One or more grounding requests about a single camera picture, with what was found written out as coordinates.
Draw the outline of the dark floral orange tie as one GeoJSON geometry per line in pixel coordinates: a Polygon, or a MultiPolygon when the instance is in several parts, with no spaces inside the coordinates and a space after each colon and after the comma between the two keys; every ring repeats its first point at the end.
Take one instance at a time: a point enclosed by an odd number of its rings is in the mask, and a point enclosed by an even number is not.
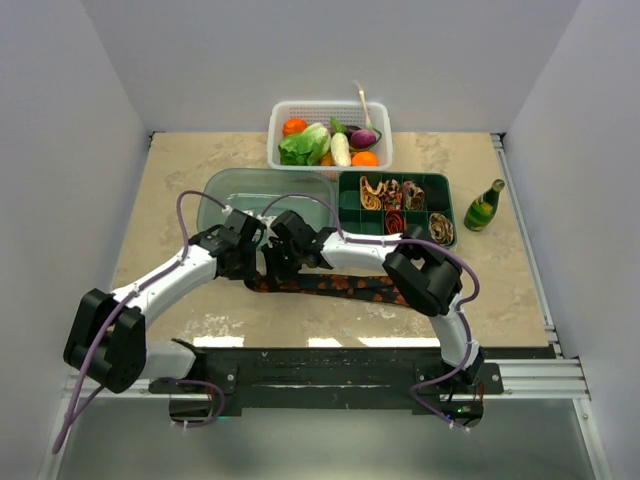
{"type": "Polygon", "coordinates": [[[299,274],[290,280],[277,280],[256,275],[244,284],[259,293],[308,294],[409,306],[388,276],[299,274]]]}

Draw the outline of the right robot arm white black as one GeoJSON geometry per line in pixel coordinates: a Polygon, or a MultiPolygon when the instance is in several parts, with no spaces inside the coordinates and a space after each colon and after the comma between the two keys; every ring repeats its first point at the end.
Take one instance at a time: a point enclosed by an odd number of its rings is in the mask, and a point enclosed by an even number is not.
{"type": "Polygon", "coordinates": [[[294,211],[264,217],[269,239],[259,292],[301,293],[409,307],[437,335],[441,380],[459,393],[481,380],[478,342],[463,312],[462,274],[468,267],[420,227],[392,235],[314,230],[294,211]]]}

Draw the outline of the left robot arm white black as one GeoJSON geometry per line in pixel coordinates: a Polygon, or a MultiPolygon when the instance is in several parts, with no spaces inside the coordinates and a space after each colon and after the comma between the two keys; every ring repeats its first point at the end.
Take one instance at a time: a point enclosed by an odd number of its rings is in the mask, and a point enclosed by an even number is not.
{"type": "Polygon", "coordinates": [[[112,292],[93,289],[79,304],[63,352],[64,361],[113,393],[141,379],[172,378],[185,392],[200,390],[207,368],[193,347],[172,341],[152,344],[146,331],[192,290],[218,278],[255,275],[256,249],[266,225],[237,209],[226,221],[186,240],[174,257],[112,292]]]}

